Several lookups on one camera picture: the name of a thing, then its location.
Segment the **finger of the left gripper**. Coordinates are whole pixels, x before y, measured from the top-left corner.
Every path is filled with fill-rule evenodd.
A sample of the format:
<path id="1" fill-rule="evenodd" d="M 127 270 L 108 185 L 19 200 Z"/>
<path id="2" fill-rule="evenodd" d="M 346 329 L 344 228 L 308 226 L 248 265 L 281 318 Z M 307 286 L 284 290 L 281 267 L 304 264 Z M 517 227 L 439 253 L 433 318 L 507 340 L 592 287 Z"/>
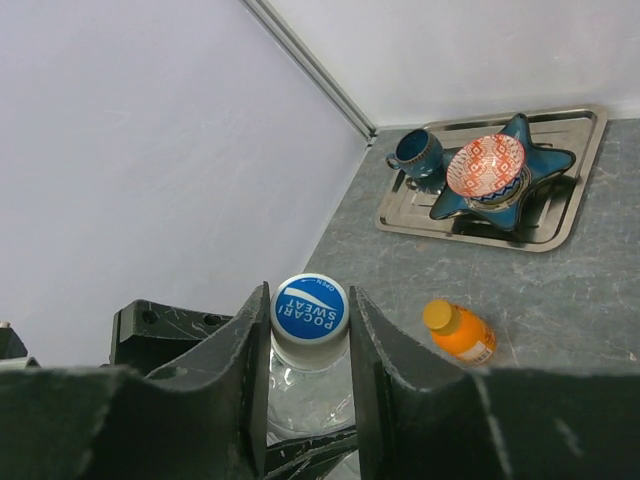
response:
<path id="1" fill-rule="evenodd" d="M 114 314 L 109 364 L 147 375 L 186 353 L 232 317 L 135 300 Z"/>
<path id="2" fill-rule="evenodd" d="M 276 442 L 267 447 L 267 480 L 325 479 L 358 448 L 355 429 Z"/>

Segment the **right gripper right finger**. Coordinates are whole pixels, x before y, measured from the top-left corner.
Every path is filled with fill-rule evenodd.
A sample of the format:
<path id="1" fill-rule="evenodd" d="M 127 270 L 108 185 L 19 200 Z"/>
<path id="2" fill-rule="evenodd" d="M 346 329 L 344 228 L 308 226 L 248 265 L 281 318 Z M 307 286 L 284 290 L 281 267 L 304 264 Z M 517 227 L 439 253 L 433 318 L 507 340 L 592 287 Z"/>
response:
<path id="1" fill-rule="evenodd" d="M 349 292 L 365 479 L 635 479 L 639 370 L 460 368 Z"/>

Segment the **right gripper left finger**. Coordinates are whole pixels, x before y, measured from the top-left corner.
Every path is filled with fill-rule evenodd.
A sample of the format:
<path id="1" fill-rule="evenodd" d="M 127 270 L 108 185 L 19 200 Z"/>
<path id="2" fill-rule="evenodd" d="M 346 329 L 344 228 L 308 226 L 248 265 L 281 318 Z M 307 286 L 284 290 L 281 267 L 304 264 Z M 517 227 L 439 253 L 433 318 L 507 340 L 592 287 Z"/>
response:
<path id="1" fill-rule="evenodd" d="M 1 373 L 5 479 L 261 479 L 270 292 L 147 376 L 122 367 Z"/>

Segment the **clear Pocari Sweat bottle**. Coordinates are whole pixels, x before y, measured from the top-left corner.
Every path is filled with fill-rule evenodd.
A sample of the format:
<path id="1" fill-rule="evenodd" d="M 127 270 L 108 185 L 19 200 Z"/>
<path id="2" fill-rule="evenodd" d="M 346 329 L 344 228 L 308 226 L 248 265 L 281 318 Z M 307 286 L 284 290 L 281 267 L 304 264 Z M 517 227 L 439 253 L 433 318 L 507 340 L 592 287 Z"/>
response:
<path id="1" fill-rule="evenodd" d="M 308 372 L 270 354 L 267 443 L 355 429 L 351 360 L 345 354 L 331 368 Z M 356 450 L 325 479 L 359 479 Z"/>

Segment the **blue white bottle cap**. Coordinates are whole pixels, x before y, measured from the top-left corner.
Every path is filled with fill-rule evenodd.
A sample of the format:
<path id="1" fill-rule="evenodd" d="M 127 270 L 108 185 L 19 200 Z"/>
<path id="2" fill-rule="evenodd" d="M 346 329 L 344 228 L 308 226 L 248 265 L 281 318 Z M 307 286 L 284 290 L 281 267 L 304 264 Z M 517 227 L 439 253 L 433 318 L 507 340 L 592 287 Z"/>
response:
<path id="1" fill-rule="evenodd" d="M 271 298 L 272 349 L 301 371 L 331 368 L 349 345 L 350 305 L 334 279 L 303 273 L 285 280 Z"/>

